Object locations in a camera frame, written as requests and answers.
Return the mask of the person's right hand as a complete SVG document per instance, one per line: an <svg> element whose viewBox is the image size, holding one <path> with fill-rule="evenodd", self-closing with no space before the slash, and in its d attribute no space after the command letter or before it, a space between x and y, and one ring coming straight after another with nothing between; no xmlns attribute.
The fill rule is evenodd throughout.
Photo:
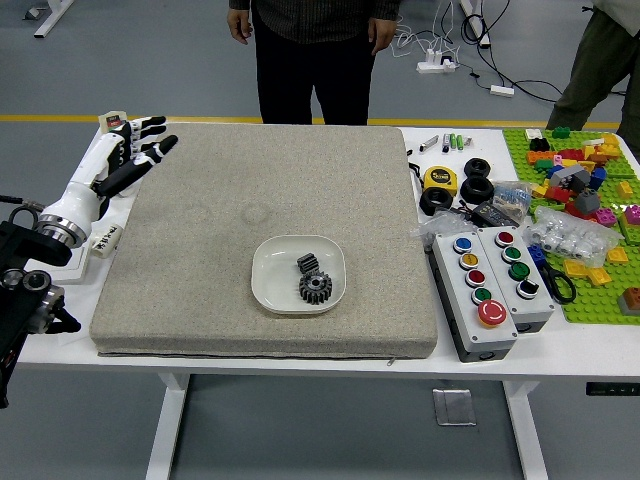
<svg viewBox="0 0 640 480"><path fill-rule="evenodd" d="M242 45L247 45L253 33L250 12L230 8L227 13L227 24L231 37Z"/></svg>

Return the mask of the person's left hand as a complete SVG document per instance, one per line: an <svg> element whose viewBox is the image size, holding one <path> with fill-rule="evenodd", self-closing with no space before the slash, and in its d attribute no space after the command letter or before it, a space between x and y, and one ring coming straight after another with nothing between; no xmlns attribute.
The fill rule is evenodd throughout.
<svg viewBox="0 0 640 480"><path fill-rule="evenodd" d="M368 21L368 39L372 44L371 55L376 56L385 50L392 42L397 23L395 20L385 20L371 17Z"/></svg>

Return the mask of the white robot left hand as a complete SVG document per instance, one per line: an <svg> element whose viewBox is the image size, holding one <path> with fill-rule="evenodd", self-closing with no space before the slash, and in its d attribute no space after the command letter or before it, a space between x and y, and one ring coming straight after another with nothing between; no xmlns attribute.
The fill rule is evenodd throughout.
<svg viewBox="0 0 640 480"><path fill-rule="evenodd" d="M61 198L39 216L37 230L67 236L70 244L88 238L109 200L140 180L178 143L166 133L166 118L124 121L101 135L85 154Z"/></svg>

